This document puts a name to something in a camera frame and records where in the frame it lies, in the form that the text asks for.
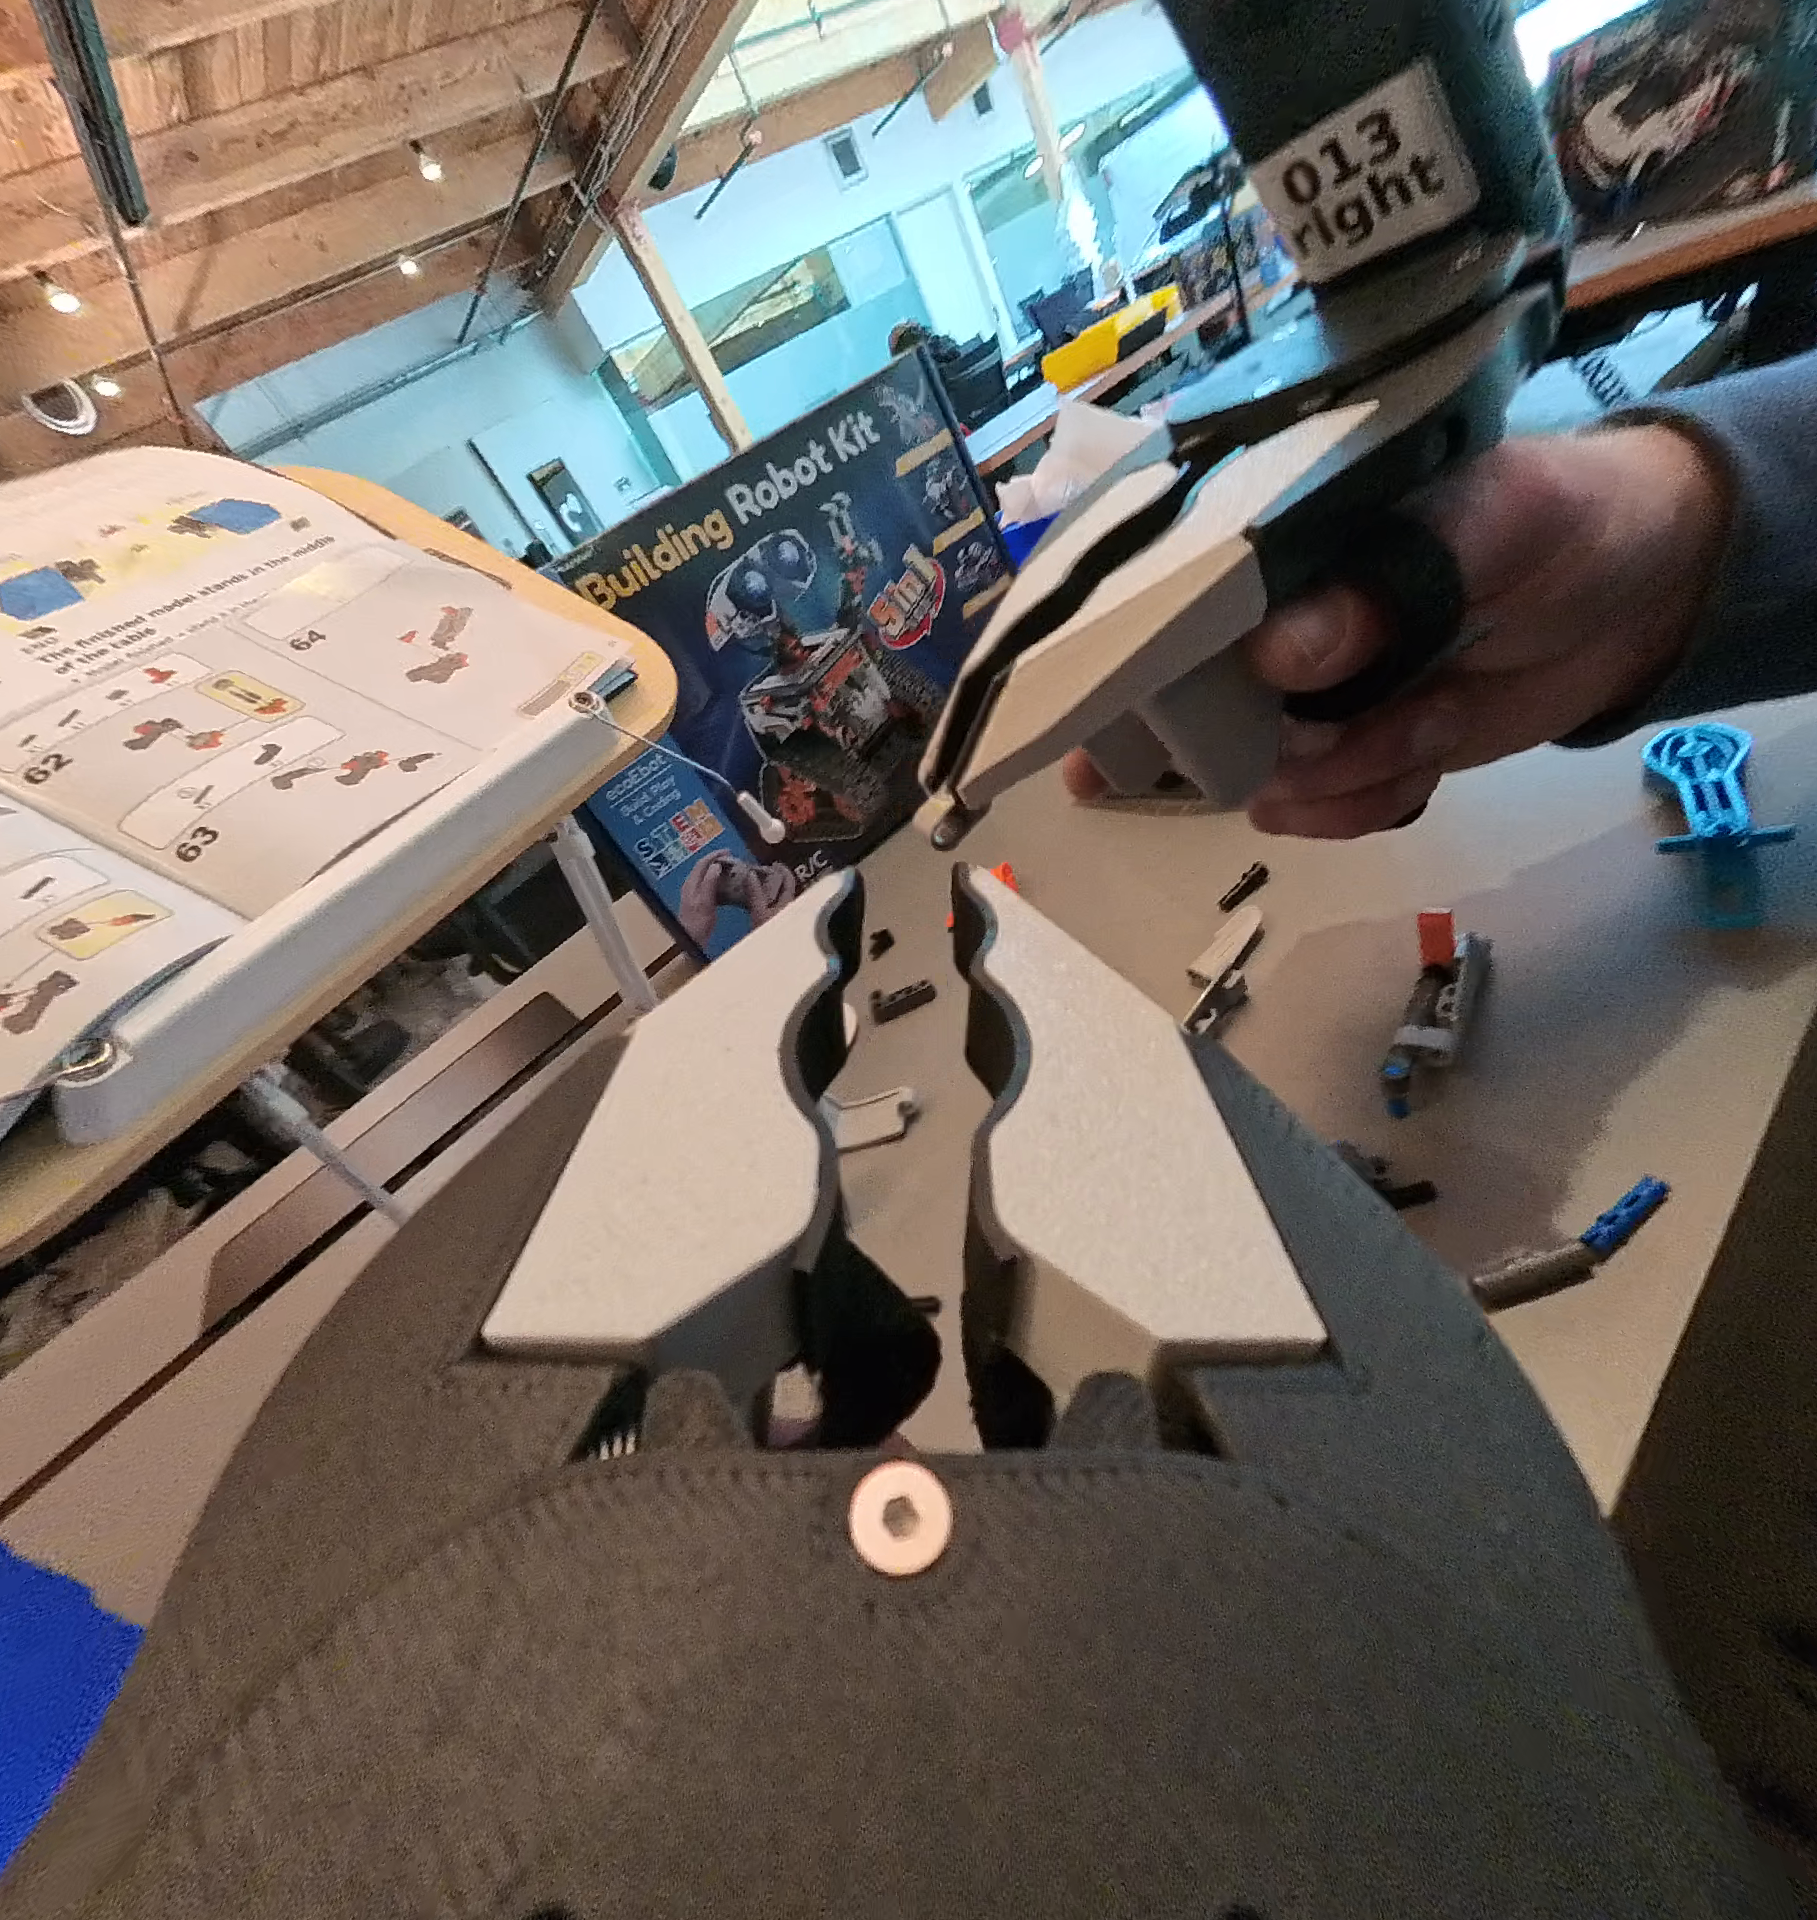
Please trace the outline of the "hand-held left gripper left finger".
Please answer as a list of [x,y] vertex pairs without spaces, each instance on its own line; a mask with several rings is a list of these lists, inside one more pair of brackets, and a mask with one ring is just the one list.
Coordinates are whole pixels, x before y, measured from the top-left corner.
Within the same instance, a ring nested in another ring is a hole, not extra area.
[[861,918],[861,872],[825,878],[633,1026],[480,1320],[490,1356],[708,1372],[748,1407],[804,1365],[830,1447],[919,1412],[942,1335],[848,1239],[842,1182],[919,1123],[913,1088],[830,1093]]

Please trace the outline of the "black dimpled foam pad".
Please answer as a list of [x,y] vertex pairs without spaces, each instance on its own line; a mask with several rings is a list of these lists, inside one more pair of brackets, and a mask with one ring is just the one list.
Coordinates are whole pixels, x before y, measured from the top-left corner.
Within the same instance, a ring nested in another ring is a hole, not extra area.
[[1616,1531],[1689,1717],[1817,1913],[1817,1010]]

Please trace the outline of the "blue toy kit box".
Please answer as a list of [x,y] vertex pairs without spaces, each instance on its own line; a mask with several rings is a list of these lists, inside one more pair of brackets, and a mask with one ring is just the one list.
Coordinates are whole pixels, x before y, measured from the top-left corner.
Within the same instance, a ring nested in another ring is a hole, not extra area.
[[590,834],[715,961],[919,805],[1017,565],[929,345],[569,550],[552,583],[680,672]]

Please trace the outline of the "person's right forearm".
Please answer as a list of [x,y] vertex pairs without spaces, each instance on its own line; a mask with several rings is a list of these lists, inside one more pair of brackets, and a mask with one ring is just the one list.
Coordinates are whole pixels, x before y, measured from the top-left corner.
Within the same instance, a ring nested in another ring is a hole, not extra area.
[[1668,672],[1559,745],[1817,691],[1817,345],[1606,425],[1662,425],[1702,448],[1725,486],[1732,532]]

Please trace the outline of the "person's right hand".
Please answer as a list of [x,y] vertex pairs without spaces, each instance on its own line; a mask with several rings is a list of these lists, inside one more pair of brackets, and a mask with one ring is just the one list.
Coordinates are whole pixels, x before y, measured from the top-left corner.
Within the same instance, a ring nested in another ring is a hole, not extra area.
[[1698,427],[1606,419],[1510,436],[1411,508],[1456,560],[1466,642],[1350,725],[1283,729],[1265,834],[1358,841],[1433,788],[1644,702],[1706,602],[1732,477]]

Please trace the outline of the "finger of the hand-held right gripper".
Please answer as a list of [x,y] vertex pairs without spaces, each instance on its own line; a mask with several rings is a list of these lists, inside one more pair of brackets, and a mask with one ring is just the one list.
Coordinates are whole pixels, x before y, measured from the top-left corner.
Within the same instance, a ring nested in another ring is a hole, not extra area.
[[1193,486],[1193,453],[1166,453],[1153,463],[1132,455],[1054,523],[949,681],[945,712],[919,765],[922,785],[961,778],[970,738],[988,712],[997,680],[1020,653],[1056,636],[1116,565],[1137,563],[1153,539],[1164,539]]
[[1347,399],[1206,463],[1178,524],[997,680],[961,778],[922,785],[922,796],[953,794],[988,813],[1011,785],[1243,642],[1270,610],[1254,518],[1358,441],[1372,419],[1375,399]]

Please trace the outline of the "white crumpled bag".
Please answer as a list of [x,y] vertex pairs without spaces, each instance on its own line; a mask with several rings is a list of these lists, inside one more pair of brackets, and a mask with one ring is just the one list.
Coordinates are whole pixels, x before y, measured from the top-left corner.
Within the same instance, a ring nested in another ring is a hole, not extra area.
[[1066,502],[1088,493],[1093,479],[1148,441],[1159,425],[1159,415],[1141,419],[1066,395],[1035,470],[997,479],[997,523],[1035,524],[1063,518]]

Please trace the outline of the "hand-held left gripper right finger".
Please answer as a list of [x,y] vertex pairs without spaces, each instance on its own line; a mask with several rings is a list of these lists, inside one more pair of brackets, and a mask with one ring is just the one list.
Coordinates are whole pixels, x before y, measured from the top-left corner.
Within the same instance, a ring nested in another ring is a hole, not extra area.
[[1327,1356],[1327,1326],[1170,1010],[988,869],[949,869],[970,1143],[966,1381],[980,1441],[1041,1447],[1093,1381],[1148,1425],[1193,1372]]

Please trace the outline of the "cyan toy frame piece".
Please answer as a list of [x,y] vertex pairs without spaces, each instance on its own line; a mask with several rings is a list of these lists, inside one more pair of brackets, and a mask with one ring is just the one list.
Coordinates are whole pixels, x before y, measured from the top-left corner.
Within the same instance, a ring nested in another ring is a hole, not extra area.
[[1656,855],[1698,856],[1698,918],[1717,931],[1751,931],[1765,918],[1760,850],[1793,843],[1800,824],[1759,824],[1748,796],[1751,732],[1725,719],[1689,719],[1644,741],[1644,778],[1662,788],[1686,831]]

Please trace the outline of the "dark printed toy box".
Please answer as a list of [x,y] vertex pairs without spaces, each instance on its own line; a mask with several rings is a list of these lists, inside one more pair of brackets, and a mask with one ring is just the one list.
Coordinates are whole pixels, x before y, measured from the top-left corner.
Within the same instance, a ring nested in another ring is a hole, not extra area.
[[1817,177],[1817,0],[1631,5],[1549,51],[1541,115],[1577,240]]

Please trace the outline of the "blue pin with grey sleeve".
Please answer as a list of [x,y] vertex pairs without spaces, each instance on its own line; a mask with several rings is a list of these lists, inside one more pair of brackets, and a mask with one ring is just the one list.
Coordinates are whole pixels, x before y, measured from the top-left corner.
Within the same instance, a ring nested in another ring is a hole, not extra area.
[[1601,1209],[1577,1238],[1563,1238],[1541,1250],[1519,1250],[1493,1261],[1490,1267],[1471,1275],[1471,1295],[1486,1310],[1511,1310],[1529,1302],[1544,1302],[1588,1284],[1606,1261],[1616,1261],[1651,1213],[1668,1200],[1668,1182],[1644,1176],[1630,1186],[1608,1209]]

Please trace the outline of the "blue plastic bin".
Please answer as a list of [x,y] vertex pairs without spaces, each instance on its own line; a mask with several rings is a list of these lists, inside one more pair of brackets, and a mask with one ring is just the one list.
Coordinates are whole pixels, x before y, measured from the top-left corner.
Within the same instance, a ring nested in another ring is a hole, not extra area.
[[142,1629],[0,1539],[0,1872],[116,1702]]

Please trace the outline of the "grey actuator with orange cap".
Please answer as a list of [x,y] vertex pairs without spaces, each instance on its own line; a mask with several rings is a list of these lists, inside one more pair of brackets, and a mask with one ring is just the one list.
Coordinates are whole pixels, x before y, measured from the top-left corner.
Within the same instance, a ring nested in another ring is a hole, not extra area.
[[1379,1060],[1379,1097],[1390,1117],[1411,1117],[1420,1088],[1464,1066],[1478,1004],[1493,969],[1493,942],[1464,931],[1454,908],[1418,914],[1420,974]]

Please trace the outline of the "yellow storage bin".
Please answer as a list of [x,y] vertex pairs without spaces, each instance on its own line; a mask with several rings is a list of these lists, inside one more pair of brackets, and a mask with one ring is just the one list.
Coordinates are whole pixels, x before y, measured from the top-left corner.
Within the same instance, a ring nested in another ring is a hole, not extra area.
[[1041,384],[1054,384],[1056,392],[1072,392],[1116,367],[1128,354],[1153,345],[1181,314],[1186,314],[1186,301],[1178,287],[1159,287],[1141,301],[1114,303],[1066,345],[1041,354]]

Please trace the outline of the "light grey thin toy piece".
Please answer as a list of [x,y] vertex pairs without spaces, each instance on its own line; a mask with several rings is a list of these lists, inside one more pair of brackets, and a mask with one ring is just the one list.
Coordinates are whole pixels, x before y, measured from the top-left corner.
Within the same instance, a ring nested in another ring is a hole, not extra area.
[[1254,957],[1265,937],[1260,906],[1234,908],[1234,918],[1219,929],[1209,951],[1186,969],[1200,995],[1186,1010],[1189,1040],[1212,1040],[1250,995],[1244,961]]

